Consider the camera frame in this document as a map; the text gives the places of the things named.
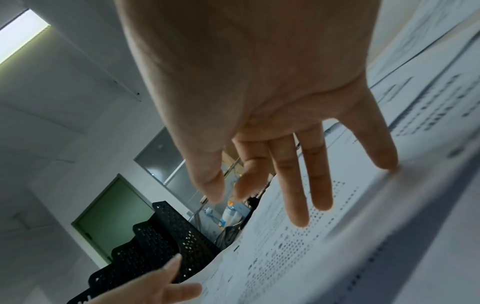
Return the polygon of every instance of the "fluorescent light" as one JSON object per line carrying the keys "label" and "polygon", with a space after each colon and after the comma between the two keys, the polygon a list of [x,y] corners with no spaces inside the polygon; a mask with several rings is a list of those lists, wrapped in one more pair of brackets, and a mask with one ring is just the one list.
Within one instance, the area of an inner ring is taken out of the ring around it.
{"label": "fluorescent light", "polygon": [[49,24],[28,10],[0,30],[0,64],[15,54]]}

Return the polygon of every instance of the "green door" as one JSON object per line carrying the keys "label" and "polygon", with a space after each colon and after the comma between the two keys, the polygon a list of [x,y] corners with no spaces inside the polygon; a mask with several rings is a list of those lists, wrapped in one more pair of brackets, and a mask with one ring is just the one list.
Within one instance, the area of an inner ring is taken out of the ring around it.
{"label": "green door", "polygon": [[132,226],[154,213],[123,180],[117,179],[74,224],[93,247],[111,261],[112,249],[134,237]]}

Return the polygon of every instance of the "stack of paper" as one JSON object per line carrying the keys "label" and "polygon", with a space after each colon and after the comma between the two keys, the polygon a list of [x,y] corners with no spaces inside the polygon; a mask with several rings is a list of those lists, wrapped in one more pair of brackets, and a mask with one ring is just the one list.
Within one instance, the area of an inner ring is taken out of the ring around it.
{"label": "stack of paper", "polygon": [[[398,148],[399,170],[375,168],[351,132],[336,125],[326,137],[333,209],[319,212],[309,201],[310,225],[294,227],[274,179],[241,238],[190,279],[204,288],[192,303],[453,301],[439,292],[462,283],[431,286],[429,271],[436,278],[442,271],[461,275],[465,264],[452,259],[476,259],[442,250],[455,248],[453,233],[475,229],[471,221],[480,215],[472,201],[480,186],[480,23],[416,55],[474,7],[480,3],[422,2],[402,36],[369,69],[372,82],[382,78],[372,92]],[[413,33],[420,29],[418,39]],[[301,156],[300,168],[309,199]],[[465,218],[470,221],[463,227]],[[478,237],[469,241],[459,237],[457,246],[479,247]],[[479,279],[477,273],[465,279]],[[459,292],[467,300],[457,300],[474,302],[477,282],[463,284]]]}

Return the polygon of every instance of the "door frame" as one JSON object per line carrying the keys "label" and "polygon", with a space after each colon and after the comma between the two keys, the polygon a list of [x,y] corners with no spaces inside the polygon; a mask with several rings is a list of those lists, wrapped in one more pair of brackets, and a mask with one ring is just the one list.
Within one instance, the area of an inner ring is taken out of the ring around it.
{"label": "door frame", "polygon": [[132,184],[129,183],[121,174],[117,174],[117,176],[108,184],[108,186],[100,192],[99,195],[93,200],[92,203],[90,203],[87,208],[71,223],[73,228],[80,233],[80,235],[87,241],[87,243],[92,246],[92,248],[102,257],[102,259],[107,262],[108,264],[112,263],[112,260],[109,258],[108,253],[104,252],[98,245],[95,243],[91,238],[88,237],[88,233],[86,233],[82,227],[79,225],[79,221],[81,218],[93,207],[95,204],[105,195],[105,193],[113,186],[115,182],[118,180],[122,181],[127,185],[130,190],[132,190],[151,210],[154,210],[152,203],[138,191],[135,187],[132,186]]}

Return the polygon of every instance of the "hand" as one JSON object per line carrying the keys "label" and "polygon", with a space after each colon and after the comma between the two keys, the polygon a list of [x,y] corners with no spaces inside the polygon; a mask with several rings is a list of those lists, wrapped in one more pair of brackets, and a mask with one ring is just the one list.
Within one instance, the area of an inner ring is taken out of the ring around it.
{"label": "hand", "polygon": [[181,260],[176,255],[163,269],[110,290],[94,298],[91,304],[170,304],[193,299],[202,292],[200,284],[170,284],[177,276]]}
{"label": "hand", "polygon": [[143,79],[190,178],[221,200],[221,151],[233,140],[245,165],[234,197],[267,182],[273,160],[285,209],[306,226],[294,145],[304,153],[313,205],[332,186],[322,121],[349,128],[375,165],[396,167],[395,146],[365,76],[379,0],[116,0]]}

